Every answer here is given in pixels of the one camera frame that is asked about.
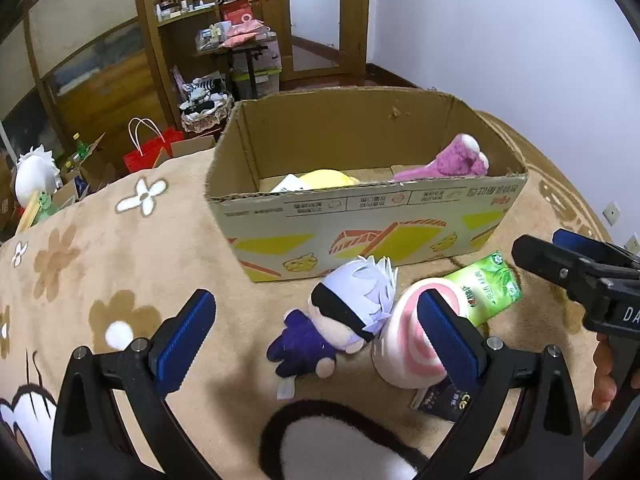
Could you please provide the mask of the person right hand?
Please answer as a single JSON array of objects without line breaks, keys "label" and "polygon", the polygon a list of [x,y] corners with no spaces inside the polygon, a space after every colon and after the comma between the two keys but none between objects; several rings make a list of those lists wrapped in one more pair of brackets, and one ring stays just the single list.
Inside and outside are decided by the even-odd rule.
[{"label": "person right hand", "polygon": [[617,393],[616,382],[612,376],[614,356],[608,344],[608,336],[597,334],[598,345],[593,353],[596,372],[593,378],[591,395],[592,406],[599,411],[607,411]]}]

